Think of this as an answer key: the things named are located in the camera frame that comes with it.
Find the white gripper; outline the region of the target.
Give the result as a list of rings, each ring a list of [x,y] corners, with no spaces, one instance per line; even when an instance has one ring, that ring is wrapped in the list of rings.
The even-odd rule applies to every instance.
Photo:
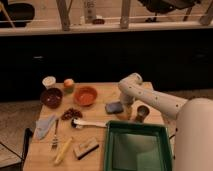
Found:
[[[134,98],[125,93],[121,93],[119,99],[120,99],[120,102],[122,103],[122,105],[126,106],[125,113],[127,116],[127,120],[130,120],[132,117],[132,110],[133,110],[132,105],[134,103]]]

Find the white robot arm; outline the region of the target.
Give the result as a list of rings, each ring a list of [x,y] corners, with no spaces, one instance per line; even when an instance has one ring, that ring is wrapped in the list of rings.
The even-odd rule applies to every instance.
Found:
[[[176,121],[172,171],[213,171],[213,100],[146,89],[138,73],[121,79],[118,88],[122,104],[140,100]]]

